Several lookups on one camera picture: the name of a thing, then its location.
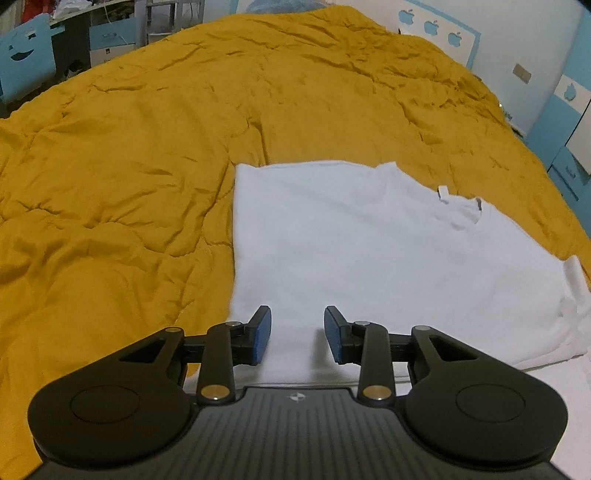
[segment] white wall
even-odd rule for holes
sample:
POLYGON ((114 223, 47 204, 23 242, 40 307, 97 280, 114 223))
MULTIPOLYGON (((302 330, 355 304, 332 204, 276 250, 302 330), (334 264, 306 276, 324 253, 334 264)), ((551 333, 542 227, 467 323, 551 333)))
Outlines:
MULTIPOLYGON (((472 67, 529 133, 560 80, 583 7, 577 0, 421 0, 481 33, 472 67), (529 84, 513 75, 521 64, 529 84)), ((336 0, 393 28, 398 21, 391 0, 336 0)))

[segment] white t-shirt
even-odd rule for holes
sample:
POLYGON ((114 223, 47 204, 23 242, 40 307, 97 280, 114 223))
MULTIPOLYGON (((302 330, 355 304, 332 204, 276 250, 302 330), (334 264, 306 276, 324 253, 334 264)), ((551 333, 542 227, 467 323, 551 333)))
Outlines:
POLYGON ((238 384, 356 383, 359 367, 330 354, 328 305, 391 333, 430 325, 518 368, 590 343, 576 257, 560 261, 484 200, 434 192, 394 163, 239 165, 233 235, 229 320, 272 311, 265 358, 238 368, 238 384))

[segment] chair backrest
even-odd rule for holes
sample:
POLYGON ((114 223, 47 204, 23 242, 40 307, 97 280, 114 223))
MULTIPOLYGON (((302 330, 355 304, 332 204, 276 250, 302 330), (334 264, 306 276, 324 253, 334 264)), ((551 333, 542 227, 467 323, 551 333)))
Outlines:
POLYGON ((49 15, 41 14, 0 38, 0 98, 24 97, 56 74, 49 15))

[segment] bed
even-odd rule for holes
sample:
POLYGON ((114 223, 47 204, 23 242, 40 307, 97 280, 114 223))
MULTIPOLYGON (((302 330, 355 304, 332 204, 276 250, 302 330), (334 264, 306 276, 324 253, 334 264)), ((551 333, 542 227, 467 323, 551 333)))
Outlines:
POLYGON ((52 87, 0 121, 0 478, 39 464, 43 385, 228 315, 235 165, 396 161, 482 196, 552 254, 591 244, 497 98, 349 7, 235 15, 52 87))

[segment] drawer handle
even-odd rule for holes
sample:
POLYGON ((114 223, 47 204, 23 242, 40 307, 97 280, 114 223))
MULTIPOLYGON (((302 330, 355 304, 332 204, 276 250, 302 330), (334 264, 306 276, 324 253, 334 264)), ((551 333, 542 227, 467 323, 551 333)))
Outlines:
POLYGON ((572 179, 577 178, 577 174, 576 173, 573 173, 570 168, 566 167, 565 170, 566 170, 566 173, 569 174, 569 177, 570 178, 572 178, 572 179))

